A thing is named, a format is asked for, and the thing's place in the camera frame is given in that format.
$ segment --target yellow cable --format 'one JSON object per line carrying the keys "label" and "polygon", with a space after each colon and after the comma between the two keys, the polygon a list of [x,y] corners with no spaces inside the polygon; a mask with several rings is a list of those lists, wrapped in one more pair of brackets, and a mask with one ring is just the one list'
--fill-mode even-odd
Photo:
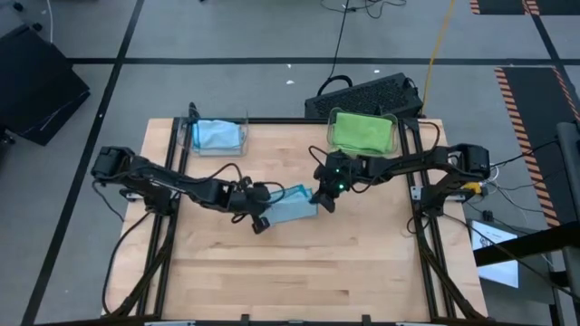
{"label": "yellow cable", "polygon": [[445,14],[445,18],[443,19],[443,26],[439,30],[439,35],[437,36],[437,43],[435,43],[435,49],[433,49],[433,53],[431,54],[431,58],[429,60],[429,68],[427,69],[427,79],[425,80],[425,90],[423,91],[423,107],[420,110],[420,114],[425,113],[425,107],[427,106],[427,99],[429,93],[429,84],[431,79],[431,69],[433,68],[433,62],[437,57],[437,52],[439,51],[439,47],[441,42],[443,41],[443,35],[447,30],[447,26],[450,24],[450,18],[453,14],[453,6],[455,5],[455,0],[451,0],[449,3],[449,9],[447,9],[447,13]]}

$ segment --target white cable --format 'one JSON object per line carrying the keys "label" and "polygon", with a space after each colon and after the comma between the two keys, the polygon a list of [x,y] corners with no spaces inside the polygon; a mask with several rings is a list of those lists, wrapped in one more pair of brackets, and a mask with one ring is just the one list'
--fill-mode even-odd
{"label": "white cable", "polygon": [[[513,203],[514,203],[514,199],[512,199],[512,197],[511,197],[511,196],[508,194],[508,192],[507,192],[507,191],[504,191],[504,190],[502,190],[501,188],[499,188],[499,187],[500,187],[500,185],[499,185],[499,183],[498,183],[497,181],[493,181],[493,183],[494,183],[494,185],[496,186],[496,189],[497,189],[497,190],[498,190],[500,193],[504,194],[504,195],[505,195],[507,198],[509,198],[509,201],[510,201],[510,202],[512,202],[512,204],[513,204]],[[519,207],[518,207],[517,209],[519,210],[519,212],[522,214],[522,216],[523,216],[523,217],[524,217],[524,219],[526,220],[526,227],[529,227],[529,223],[528,223],[528,219],[527,219],[526,212],[525,212],[523,209],[519,208]],[[546,255],[545,255],[545,254],[541,254],[541,256],[542,256],[542,258],[544,258],[544,260],[546,261],[546,263],[548,263],[550,266],[552,266],[552,268],[554,268],[554,266],[552,265],[552,262],[550,262],[550,261],[547,259],[547,257],[546,257]]]}
{"label": "white cable", "polygon": [[496,180],[498,179],[498,177],[499,177],[499,167],[495,167],[495,166],[493,166],[493,164],[492,164],[492,165],[491,165],[491,168],[494,168],[494,169],[496,170],[496,175],[495,175],[495,176],[493,176],[493,177],[488,177],[487,179],[483,180],[483,181],[481,182],[482,186],[485,186],[485,185],[486,185],[486,184],[488,184],[488,183],[492,183],[492,182],[494,182],[494,181],[496,181]]}
{"label": "white cable", "polygon": [[51,18],[50,40],[51,40],[51,44],[52,44],[53,43],[53,29],[54,29],[54,25],[53,25],[53,8],[51,7],[51,0],[46,0],[46,5],[48,6],[48,15]]}

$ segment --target clear plastic container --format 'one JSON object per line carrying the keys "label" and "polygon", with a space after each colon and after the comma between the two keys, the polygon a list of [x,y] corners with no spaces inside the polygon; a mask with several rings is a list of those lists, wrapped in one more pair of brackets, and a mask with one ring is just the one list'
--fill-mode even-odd
{"label": "clear plastic container", "polygon": [[[334,134],[334,129],[335,129],[338,113],[364,116],[364,117],[371,118],[371,119],[389,120],[391,122],[391,144],[390,144],[390,146],[385,150],[377,150],[377,149],[361,149],[361,148],[357,148],[355,146],[352,146],[352,144],[339,144],[335,140],[335,134]],[[340,149],[343,152],[346,152],[347,154],[351,154],[351,155],[366,155],[366,156],[380,157],[380,156],[385,156],[385,155],[391,154],[398,149],[398,146],[399,146],[399,141],[398,141],[399,136],[398,135],[399,135],[399,133],[397,132],[397,128],[399,128],[398,127],[398,120],[397,120],[397,117],[395,117],[393,114],[374,116],[374,115],[367,115],[367,114],[361,114],[361,113],[352,113],[352,112],[342,110],[341,108],[334,108],[331,110],[330,115],[328,117],[328,130],[326,132],[326,141],[328,141],[328,145],[330,147],[330,150]]]}
{"label": "clear plastic container", "polygon": [[[241,157],[246,155],[249,135],[247,113],[245,118],[228,120],[211,120],[191,116],[191,114],[187,114],[179,118],[178,144],[180,146],[188,147],[190,153],[201,157]],[[237,129],[232,130],[230,124],[236,125]]]}

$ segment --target black cable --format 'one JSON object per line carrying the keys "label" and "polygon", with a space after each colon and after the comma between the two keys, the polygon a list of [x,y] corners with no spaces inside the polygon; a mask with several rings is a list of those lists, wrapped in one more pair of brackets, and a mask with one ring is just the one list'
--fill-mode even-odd
{"label": "black cable", "polygon": [[243,176],[242,176],[242,171],[240,170],[239,166],[236,163],[227,163],[226,165],[219,168],[218,171],[214,172],[209,177],[203,177],[203,178],[199,178],[199,179],[195,179],[195,180],[180,179],[179,182],[189,183],[189,184],[194,184],[194,185],[195,184],[202,184],[204,182],[208,182],[209,180],[213,179],[214,177],[216,177],[218,174],[222,173],[226,168],[229,168],[229,167],[233,167],[236,169],[238,181],[241,181]]}
{"label": "black cable", "polygon": [[[477,207],[473,206],[471,203],[469,203],[469,202],[466,202],[465,204],[469,205],[469,206],[470,206],[471,208],[473,208],[474,210],[476,210],[476,211],[480,212],[481,214],[483,214],[483,211],[481,211],[481,210],[480,210],[480,209],[478,209]],[[521,231],[521,230],[517,230],[516,228],[512,227],[511,225],[507,224],[506,222],[504,222],[504,221],[502,221],[502,220],[500,220],[500,219],[497,219],[497,218],[495,218],[495,217],[494,217],[494,218],[493,218],[493,220],[494,220],[494,222],[498,222],[498,223],[500,223],[501,225],[503,225],[503,226],[507,227],[508,229],[510,229],[510,230],[512,230],[512,231],[514,231],[514,232],[521,233],[521,234],[524,234],[524,235],[529,235],[529,233],[527,233],[527,232],[524,232],[524,231]]]}
{"label": "black cable", "polygon": [[264,185],[275,185],[275,186],[279,186],[279,187],[280,187],[280,190],[282,190],[282,195],[280,195],[280,197],[278,197],[278,198],[277,198],[276,200],[274,200],[274,201],[266,201],[266,202],[262,202],[262,201],[258,201],[258,200],[257,200],[257,203],[260,203],[260,204],[270,204],[270,205],[273,205],[273,204],[275,204],[275,203],[279,202],[280,200],[284,199],[284,197],[286,196],[286,188],[285,188],[284,186],[282,186],[282,184],[281,184],[281,183],[279,183],[279,182],[275,182],[275,181],[265,181],[265,182],[262,182],[262,184],[264,184]]}
{"label": "black cable", "polygon": [[[378,15],[376,15],[376,16],[373,16],[373,15],[371,14],[371,12],[369,11],[369,8],[370,8],[370,7],[372,7],[373,5],[376,5],[376,4],[381,4],[381,7],[379,8],[379,14],[378,14]],[[386,1],[386,0],[383,0],[383,1],[380,1],[380,0],[364,0],[364,10],[366,10],[366,14],[367,14],[369,17],[371,17],[372,19],[379,19],[379,18],[381,18],[381,16],[382,16],[382,8],[383,8],[385,5],[396,5],[396,6],[404,6],[404,5],[406,5],[406,4],[407,4],[407,0],[402,0],[402,1],[401,1],[400,3],[398,3],[398,4],[397,4],[397,3],[392,3],[392,2],[390,2],[390,1]]]}
{"label": "black cable", "polygon": [[522,266],[526,267],[530,272],[534,273],[537,277],[541,278],[546,284],[550,285],[551,287],[569,295],[573,301],[579,303],[580,302],[580,297],[578,297],[577,295],[573,294],[572,292],[568,291],[567,289],[551,282],[549,279],[547,279],[544,275],[542,275],[542,273],[538,272],[537,270],[535,270],[533,267],[531,267],[530,265],[524,263],[522,260],[520,260],[519,258],[517,258],[514,254],[510,253],[506,248],[504,248],[503,246],[494,243],[491,239],[489,239],[488,237],[486,237],[485,235],[483,235],[479,230],[476,230],[474,227],[472,227],[471,225],[461,221],[460,219],[458,219],[457,217],[453,217],[450,216],[448,214],[443,214],[444,216],[446,216],[449,219],[455,220],[461,224],[463,224],[465,227],[467,227],[468,230],[474,231],[475,233],[479,234],[482,238],[488,240],[493,246],[495,246],[499,251],[501,251],[502,253],[504,253],[505,255],[507,255],[509,258],[511,258],[512,260],[517,261],[519,264],[521,264]]}
{"label": "black cable", "polygon": [[356,189],[356,188],[354,187],[354,184],[353,184],[353,176],[351,175],[351,170],[349,169],[349,171],[348,171],[348,180],[349,180],[349,183],[351,184],[351,189],[353,190],[353,192],[354,192],[355,194],[362,194],[363,192],[365,192],[365,191],[369,190],[369,188],[372,186],[372,184],[374,183],[374,181],[376,181],[376,179],[377,179],[377,178],[378,178],[378,176],[377,176],[377,177],[374,177],[374,178],[371,180],[371,182],[369,182],[369,183],[366,185],[366,187],[364,187],[362,190],[358,190],[358,189]]}
{"label": "black cable", "polygon": [[117,210],[115,210],[115,208],[113,208],[111,206],[111,203],[109,203],[109,200],[107,200],[107,197],[105,197],[105,195],[102,194],[101,191],[99,191],[99,189],[97,189],[97,184],[99,182],[98,181],[92,181],[91,183],[91,187],[92,190],[94,190],[94,192],[99,195],[99,197],[102,199],[102,201],[105,203],[105,205],[121,220],[121,222],[125,222],[125,219],[123,218],[123,216],[117,212]]}
{"label": "black cable", "polygon": [[509,159],[506,159],[506,160],[504,160],[504,161],[501,161],[501,162],[499,162],[499,163],[496,163],[496,164],[492,165],[491,167],[497,167],[497,166],[499,166],[499,165],[501,165],[501,166],[504,166],[504,165],[506,165],[507,163],[509,163],[509,162],[513,162],[513,161],[515,161],[515,160],[516,160],[516,159],[518,159],[518,158],[523,158],[524,156],[530,156],[531,154],[533,154],[533,153],[534,153],[534,152],[536,152],[537,150],[539,150],[539,149],[542,149],[542,148],[544,148],[544,147],[546,147],[546,146],[548,146],[548,145],[551,145],[551,144],[554,144],[554,143],[557,143],[557,142],[558,142],[557,140],[548,141],[547,143],[544,143],[544,144],[542,144],[542,145],[536,146],[536,147],[532,148],[531,150],[529,150],[529,151],[527,151],[527,152],[525,152],[525,153],[522,153],[522,154],[520,154],[520,155],[518,155],[518,156],[516,156],[516,157],[509,158]]}
{"label": "black cable", "polygon": [[[425,229],[427,228],[427,226],[429,226],[431,219],[430,217],[427,217],[427,223],[425,223],[425,225],[423,225],[422,219],[421,219],[421,225],[423,225],[422,227],[422,231],[425,231]],[[414,220],[415,216],[411,216],[411,218],[409,220],[407,220],[407,232],[409,232],[412,235],[416,235],[418,232],[417,230],[415,231],[411,231],[411,221]]]}
{"label": "black cable", "polygon": [[337,13],[341,13],[343,14],[344,12],[346,13],[356,13],[358,10],[360,9],[368,9],[374,5],[377,4],[381,4],[381,6],[383,6],[384,4],[388,4],[388,5],[396,5],[396,6],[404,6],[407,4],[407,0],[402,0],[400,3],[392,3],[389,1],[378,1],[378,0],[369,0],[370,4],[369,5],[363,5],[363,6],[354,6],[354,7],[349,7],[348,10],[346,9],[336,9],[336,8],[331,8],[327,5],[324,4],[324,0],[320,0],[320,6],[324,9],[327,10],[331,10]]}
{"label": "black cable", "polygon": [[560,173],[560,172],[562,172],[564,170],[565,170],[564,168],[560,168],[557,171],[554,171],[554,172],[551,172],[551,173],[546,174],[546,176],[545,177],[542,177],[541,180],[536,181],[536,182],[531,183],[531,184],[528,184],[528,185],[522,185],[522,186],[517,186],[517,187],[512,187],[512,188],[498,187],[498,189],[501,189],[501,190],[504,190],[504,191],[514,191],[514,190],[518,190],[518,189],[521,189],[521,188],[524,188],[524,187],[533,187],[533,186],[537,185],[538,183],[542,183],[545,180],[547,180],[547,179],[549,179],[551,177],[556,176],[558,173]]}
{"label": "black cable", "polygon": [[236,215],[232,216],[231,221],[233,224],[237,224],[237,223],[242,222],[244,220],[244,218],[246,218],[246,216],[247,216],[247,214],[236,214]]}
{"label": "black cable", "polygon": [[334,67],[336,67],[336,59],[338,59],[338,49],[341,47],[341,40],[343,39],[344,22],[346,21],[346,13],[348,11],[348,4],[350,2],[351,0],[346,0],[346,5],[344,6],[343,22],[341,23],[341,32],[338,34],[338,43],[336,43],[336,51],[334,51],[333,68],[330,71],[330,75],[326,80],[331,79],[334,74]]}
{"label": "black cable", "polygon": [[321,166],[324,166],[323,162],[321,162],[321,161],[320,161],[320,159],[318,159],[318,158],[316,157],[316,155],[315,155],[315,154],[312,152],[312,150],[313,150],[313,149],[316,149],[317,151],[319,151],[319,152],[321,152],[321,153],[325,154],[326,156],[328,156],[328,153],[327,153],[327,152],[325,152],[325,151],[323,151],[322,149],[319,149],[318,147],[316,147],[316,146],[314,146],[314,145],[313,145],[313,146],[310,146],[310,147],[308,147],[308,152],[310,153],[310,155],[311,155],[311,156],[312,156],[312,157],[313,157],[313,158],[316,160],[316,162],[318,162],[318,164],[319,164],[319,165],[321,165]]}
{"label": "black cable", "polygon": [[102,293],[101,293],[102,309],[105,310],[105,312],[107,314],[111,314],[111,311],[109,310],[109,307],[107,306],[107,299],[106,299],[106,296],[107,296],[107,286],[109,285],[109,277],[111,277],[112,263],[115,260],[115,255],[117,255],[117,250],[119,250],[119,247],[121,246],[121,243],[123,242],[123,240],[125,240],[125,238],[127,237],[127,235],[129,235],[129,233],[131,231],[133,231],[135,228],[137,228],[137,226],[139,226],[141,223],[143,223],[143,221],[145,221],[145,219],[149,215],[150,215],[150,213],[148,212],[142,218],[140,218],[137,222],[135,222],[134,225],[132,225],[129,229],[127,229],[127,231],[121,236],[121,238],[119,239],[119,241],[117,241],[117,244],[112,249],[111,259],[109,260],[109,266],[107,267],[107,273],[105,274],[105,282],[104,282],[104,284],[102,286]]}
{"label": "black cable", "polygon": [[431,126],[435,127],[435,130],[437,131],[437,136],[435,137],[435,142],[433,143],[433,146],[428,151],[425,152],[425,155],[430,154],[439,145],[439,140],[441,137],[441,129],[439,128],[439,126],[436,123],[433,123],[431,121],[419,121],[418,120],[417,123],[431,125]]}

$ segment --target wire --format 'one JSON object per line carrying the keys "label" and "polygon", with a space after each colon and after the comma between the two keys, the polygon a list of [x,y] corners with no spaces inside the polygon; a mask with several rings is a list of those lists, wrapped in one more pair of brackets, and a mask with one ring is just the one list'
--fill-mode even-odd
{"label": "wire", "polygon": [[334,74],[334,68],[336,67],[336,60],[338,59],[338,49],[341,47],[341,40],[343,39],[343,30],[344,30],[344,22],[346,21],[346,13],[348,12],[348,4],[351,0],[346,0],[346,5],[344,6],[344,13],[343,13],[343,22],[341,23],[341,32],[338,34],[338,43],[336,43],[336,51],[334,51],[334,58],[333,58],[333,68],[330,71],[330,75],[328,76],[327,80],[331,79]]}
{"label": "wire", "polygon": [[433,146],[431,147],[431,149],[429,149],[428,151],[425,152],[425,155],[430,154],[433,152],[433,150],[435,150],[435,148],[439,145],[439,140],[441,137],[441,129],[439,129],[439,126],[431,121],[417,121],[420,124],[428,124],[431,125],[433,127],[435,127],[435,129],[437,130],[437,136],[435,137],[435,142],[433,143]]}
{"label": "wire", "polygon": [[556,176],[558,173],[560,173],[560,172],[562,172],[562,171],[564,171],[564,168],[560,168],[560,169],[559,169],[559,170],[557,170],[557,171],[554,171],[554,172],[548,173],[548,174],[546,174],[546,176],[545,176],[545,177],[543,177],[541,180],[539,180],[539,181],[536,181],[536,182],[534,182],[534,183],[531,183],[531,184],[528,184],[528,185],[522,185],[522,186],[517,186],[517,187],[512,187],[512,188],[506,188],[506,187],[498,187],[498,189],[501,189],[501,190],[504,190],[504,191],[515,191],[515,190],[519,190],[519,189],[521,189],[521,188],[524,188],[524,187],[533,187],[533,186],[535,186],[535,185],[537,185],[537,184],[539,184],[539,183],[542,183],[542,182],[544,182],[545,180],[547,180],[547,179],[549,179],[549,178],[551,178],[551,177],[554,177],[554,176]]}
{"label": "wire", "polygon": [[50,40],[51,40],[51,44],[53,43],[53,30],[54,30],[54,24],[53,24],[53,7],[51,6],[51,0],[46,0],[46,6],[48,7],[48,15],[51,18],[51,32],[50,32]]}
{"label": "wire", "polygon": [[225,166],[219,168],[218,171],[214,172],[209,177],[203,177],[203,178],[193,179],[193,180],[180,179],[179,182],[189,183],[189,184],[202,184],[204,182],[208,182],[209,180],[213,179],[214,177],[216,177],[218,174],[222,173],[226,168],[229,168],[229,167],[233,167],[236,169],[238,181],[241,181],[243,177],[242,177],[242,171],[240,170],[239,166],[236,163],[227,163]]}
{"label": "wire", "polygon": [[568,291],[567,289],[551,282],[549,279],[547,279],[544,275],[542,275],[540,272],[538,272],[537,270],[535,270],[534,268],[532,268],[530,265],[524,263],[522,260],[520,260],[519,258],[517,258],[514,254],[510,253],[506,248],[504,248],[503,246],[496,244],[495,242],[493,242],[491,239],[489,239],[488,237],[486,237],[485,235],[483,235],[479,230],[475,229],[474,227],[472,227],[471,225],[461,221],[460,219],[458,219],[457,217],[453,217],[450,216],[448,214],[443,214],[444,216],[446,216],[449,219],[455,220],[461,224],[463,224],[465,227],[467,227],[468,230],[471,230],[477,234],[479,234],[482,238],[488,240],[493,246],[495,246],[499,251],[501,251],[502,253],[504,253],[505,255],[507,255],[509,258],[511,258],[512,260],[517,261],[519,264],[521,264],[522,266],[526,267],[530,272],[534,273],[535,275],[537,275],[537,277],[541,278],[542,281],[544,281],[546,284],[550,285],[551,287],[569,295],[573,301],[575,302],[580,302],[580,297],[578,297],[577,295],[575,295],[574,293]]}
{"label": "wire", "polygon": [[[473,208],[475,211],[480,212],[481,214],[483,214],[483,211],[481,209],[478,209],[477,207],[473,206],[471,203],[466,202],[466,204],[469,205],[471,208]],[[517,230],[516,228],[514,228],[511,225],[507,224],[506,222],[504,222],[502,220],[499,220],[499,219],[497,219],[495,217],[493,217],[493,221],[494,222],[498,222],[501,225],[504,225],[505,227],[507,227],[508,229],[510,229],[510,230],[512,230],[514,232],[518,232],[518,233],[521,233],[521,234],[524,234],[524,235],[529,235],[529,233],[526,233],[526,232],[521,231],[521,230]]]}
{"label": "wire", "polygon": [[[379,8],[379,14],[378,14],[378,15],[376,15],[376,16],[373,16],[373,15],[371,14],[371,12],[369,11],[369,8],[370,8],[370,7],[372,7],[373,5],[376,5],[376,4],[379,4],[379,3],[381,4],[381,7]],[[400,3],[392,3],[392,2],[390,2],[390,1],[386,1],[386,0],[385,0],[385,1],[378,1],[378,0],[364,0],[364,10],[366,10],[366,14],[367,14],[369,17],[371,17],[372,19],[380,19],[380,18],[381,18],[381,16],[382,16],[382,8],[383,8],[385,5],[396,5],[396,6],[404,6],[404,5],[406,5],[406,4],[407,4],[407,0],[402,0]]]}
{"label": "wire", "polygon": [[[425,223],[425,225],[422,226],[422,231],[425,231],[425,229],[427,228],[427,226],[429,226],[431,219],[428,216],[422,216],[422,217],[427,217],[427,223]],[[417,230],[415,231],[411,231],[411,221],[413,221],[415,219],[415,216],[411,216],[410,219],[407,220],[407,232],[409,232],[412,235],[416,235],[417,234]]]}
{"label": "wire", "polygon": [[493,166],[491,168],[494,168],[496,170],[496,175],[493,177],[489,177],[488,179],[484,180],[483,183],[484,184],[488,184],[488,183],[492,183],[494,181],[496,181],[499,177],[499,167]]}
{"label": "wire", "polygon": [[327,5],[324,4],[324,0],[320,0],[320,6],[322,8],[324,8],[324,9],[331,10],[331,11],[334,11],[334,12],[343,14],[345,11],[347,13],[356,13],[360,9],[367,9],[368,10],[368,8],[370,8],[370,7],[374,6],[374,5],[377,5],[377,4],[381,4],[381,13],[382,13],[382,6],[385,5],[385,4],[388,4],[388,5],[396,5],[396,6],[404,6],[404,5],[407,4],[407,0],[401,0],[401,2],[399,2],[399,3],[393,3],[393,2],[390,2],[390,1],[378,1],[378,0],[368,0],[368,2],[370,2],[369,5],[365,4],[364,6],[358,6],[358,7],[355,7],[355,6],[350,7],[349,6],[348,10],[346,10],[346,9],[331,8],[331,7],[329,7],[329,6],[327,6]]}
{"label": "wire", "polygon": [[324,166],[323,162],[321,162],[321,161],[320,161],[320,159],[318,159],[318,158],[316,157],[316,155],[315,155],[315,154],[312,152],[312,150],[313,150],[313,149],[316,149],[317,151],[319,151],[319,152],[321,152],[321,153],[325,154],[326,156],[328,156],[328,153],[327,153],[327,152],[325,152],[325,151],[323,151],[322,149],[319,149],[319,148],[318,148],[318,147],[316,147],[316,146],[310,146],[310,147],[308,147],[308,152],[310,153],[310,155],[311,155],[311,156],[312,156],[312,157],[313,157],[313,158],[316,160],[316,162],[318,162],[318,164],[319,164],[319,165],[321,165],[321,166]]}
{"label": "wire", "polygon": [[105,195],[102,194],[102,192],[97,189],[97,184],[99,182],[97,180],[92,181],[91,183],[91,187],[92,190],[94,190],[94,192],[99,195],[99,197],[102,199],[102,201],[105,203],[105,205],[121,220],[121,222],[125,222],[125,219],[123,218],[123,216],[117,212],[117,210],[115,210],[115,208],[113,208],[111,206],[111,203],[109,203],[109,200],[107,200],[107,197]]}
{"label": "wire", "polygon": [[558,142],[557,140],[548,141],[547,143],[544,143],[542,145],[536,146],[536,147],[532,148],[531,150],[529,150],[529,151],[527,151],[525,153],[522,153],[522,154],[520,154],[520,155],[518,155],[516,157],[509,158],[509,159],[506,159],[506,160],[501,161],[499,163],[496,163],[492,167],[496,167],[496,166],[499,166],[499,165],[505,166],[509,162],[513,162],[513,161],[515,161],[518,158],[523,158],[524,156],[530,156],[531,154],[533,154],[537,150],[542,149],[542,148],[544,148],[544,147],[546,147],[548,145],[551,145],[551,144],[554,144],[554,143],[557,143],[557,142]]}
{"label": "wire", "polygon": [[[494,183],[494,182],[490,183],[490,185],[493,185],[493,187],[497,187],[496,183]],[[513,205],[521,210],[525,210],[527,212],[542,213],[542,214],[544,213],[544,211],[541,211],[539,209],[531,209],[531,208],[522,207],[522,206],[516,204],[514,202],[514,200],[511,198],[511,196],[509,194],[507,194],[506,192],[504,192],[502,189],[498,188],[498,190],[499,190],[499,193],[501,194],[501,196],[503,196],[511,205]]]}
{"label": "wire", "polygon": [[244,220],[244,218],[246,218],[247,214],[236,214],[234,216],[232,216],[232,223],[233,224],[238,224],[240,222],[242,222],[242,220]]}
{"label": "wire", "polygon": [[112,263],[113,263],[113,261],[115,259],[115,255],[117,255],[117,250],[119,250],[119,247],[121,246],[121,243],[123,242],[123,240],[125,240],[125,238],[127,237],[127,235],[129,235],[129,233],[131,231],[133,231],[135,228],[137,228],[137,226],[139,226],[141,223],[143,223],[143,221],[145,221],[145,219],[149,215],[150,215],[150,213],[148,212],[142,218],[140,218],[137,222],[135,222],[134,225],[132,225],[129,229],[127,229],[127,231],[121,236],[121,238],[119,239],[119,241],[117,241],[117,244],[112,249],[111,259],[109,259],[109,266],[107,267],[107,273],[105,274],[105,282],[104,282],[104,284],[102,286],[102,293],[101,293],[102,309],[105,310],[105,312],[107,314],[111,314],[111,311],[109,310],[109,307],[107,306],[107,298],[106,298],[106,296],[107,296],[107,286],[109,285],[109,277],[111,277]]}
{"label": "wire", "polygon": [[425,79],[425,89],[423,91],[423,106],[420,109],[420,114],[424,114],[425,107],[427,106],[427,100],[429,99],[429,86],[430,86],[430,80],[431,80],[431,70],[433,69],[433,62],[435,61],[435,58],[437,57],[437,53],[439,52],[439,48],[440,48],[441,43],[443,41],[443,35],[445,35],[445,31],[447,30],[447,26],[449,26],[449,24],[450,24],[450,18],[451,18],[451,15],[453,14],[453,6],[454,5],[455,5],[455,0],[451,0],[451,2],[449,3],[449,9],[447,10],[447,13],[445,14],[445,18],[443,18],[443,26],[439,30],[439,35],[437,36],[437,42],[435,43],[435,48],[433,49],[433,53],[431,54],[431,57],[429,59],[429,68],[427,68],[427,77]]}
{"label": "wire", "polygon": [[280,197],[279,197],[279,198],[277,198],[276,200],[273,200],[273,201],[266,201],[266,202],[262,202],[262,201],[258,201],[258,200],[257,200],[257,201],[256,201],[257,203],[263,203],[263,204],[270,204],[270,205],[273,205],[273,204],[275,204],[275,203],[279,202],[280,200],[284,199],[284,197],[285,197],[285,195],[286,195],[286,188],[284,188],[284,186],[282,186],[282,184],[281,184],[281,183],[279,183],[279,182],[275,182],[275,181],[265,181],[265,182],[262,182],[262,184],[264,184],[264,185],[275,185],[275,186],[279,186],[279,187],[280,187],[280,190],[282,190],[282,194],[281,194],[281,195],[280,195]]}

